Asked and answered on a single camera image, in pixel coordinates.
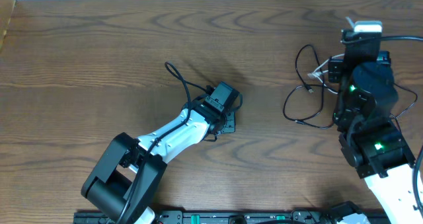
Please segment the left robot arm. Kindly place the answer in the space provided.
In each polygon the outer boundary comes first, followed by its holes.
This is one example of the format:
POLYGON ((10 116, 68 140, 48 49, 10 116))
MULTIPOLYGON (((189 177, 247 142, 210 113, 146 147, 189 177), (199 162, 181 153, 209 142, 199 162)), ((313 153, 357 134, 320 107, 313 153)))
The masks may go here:
POLYGON ((152 223, 150 208, 167 165, 188 147, 235 132, 242 94, 221 82, 190 99, 172 121, 133 138, 117 135, 84 182, 81 195, 113 223, 152 223))

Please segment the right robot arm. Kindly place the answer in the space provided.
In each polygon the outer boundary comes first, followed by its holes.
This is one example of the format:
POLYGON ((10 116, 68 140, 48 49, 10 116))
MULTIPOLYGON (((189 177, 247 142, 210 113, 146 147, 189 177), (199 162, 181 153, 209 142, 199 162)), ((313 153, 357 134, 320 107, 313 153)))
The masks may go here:
POLYGON ((421 223, 422 181, 416 159, 391 111, 399 99, 391 58, 380 32, 343 30, 342 59, 330 60, 337 83, 332 117, 341 151, 382 205, 391 223, 421 223))

